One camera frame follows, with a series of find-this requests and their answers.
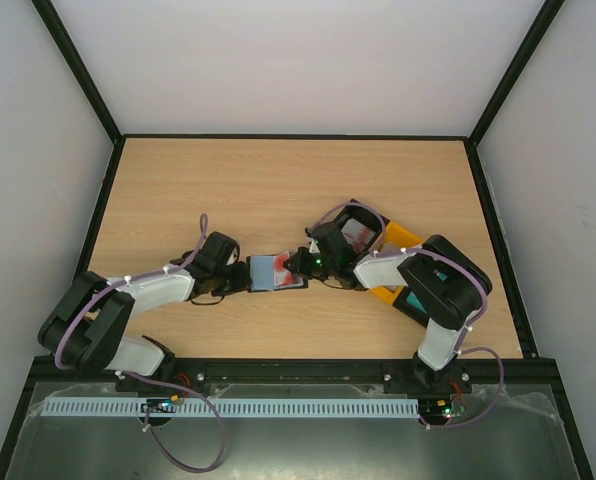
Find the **red circle white card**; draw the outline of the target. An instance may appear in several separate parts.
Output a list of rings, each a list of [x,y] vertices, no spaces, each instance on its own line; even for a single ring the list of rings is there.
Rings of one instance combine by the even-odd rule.
[[[284,266],[291,256],[291,251],[285,251],[273,257],[273,285],[275,290],[298,289],[305,286],[304,278],[292,273]]]

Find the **black card holder wallet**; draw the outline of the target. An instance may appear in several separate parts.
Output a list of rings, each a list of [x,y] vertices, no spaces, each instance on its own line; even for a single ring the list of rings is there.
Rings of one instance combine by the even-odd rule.
[[[285,251],[275,255],[248,256],[246,264],[250,280],[247,291],[262,293],[306,289],[309,286],[308,280],[284,267],[284,263],[292,255],[292,251]]]

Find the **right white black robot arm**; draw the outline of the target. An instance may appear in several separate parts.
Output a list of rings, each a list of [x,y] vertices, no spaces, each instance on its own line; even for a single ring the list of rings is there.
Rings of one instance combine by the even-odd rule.
[[[345,290],[393,293],[392,306],[425,327],[413,371],[416,384],[433,392],[448,381],[471,324],[487,309],[493,284],[445,237],[405,246],[387,240],[389,232],[365,226],[346,232],[325,222],[307,231],[309,245],[283,266],[307,280],[333,278]]]

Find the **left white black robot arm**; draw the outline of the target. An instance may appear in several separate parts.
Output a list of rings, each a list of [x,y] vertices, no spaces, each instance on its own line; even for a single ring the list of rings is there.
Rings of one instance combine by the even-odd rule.
[[[170,352],[150,337],[128,335],[130,320],[165,305],[193,303],[205,295],[221,301],[246,290],[247,264],[239,256],[234,239],[213,232],[193,251],[152,272],[104,278],[87,271],[73,280],[40,327],[37,340],[61,370],[150,377]]]

